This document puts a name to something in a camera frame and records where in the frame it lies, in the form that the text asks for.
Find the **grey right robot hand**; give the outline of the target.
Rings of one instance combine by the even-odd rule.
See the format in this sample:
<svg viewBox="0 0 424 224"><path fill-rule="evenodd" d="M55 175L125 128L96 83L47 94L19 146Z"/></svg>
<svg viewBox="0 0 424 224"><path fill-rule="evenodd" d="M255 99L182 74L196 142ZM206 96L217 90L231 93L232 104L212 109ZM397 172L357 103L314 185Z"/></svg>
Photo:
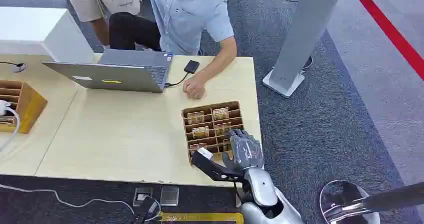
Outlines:
<svg viewBox="0 0 424 224"><path fill-rule="evenodd" d="M245 170L248 168L264 168L264 155L261 144L245 130L232 129L225 133L230 140L233 157L223 153L222 159L226 168Z"/></svg>

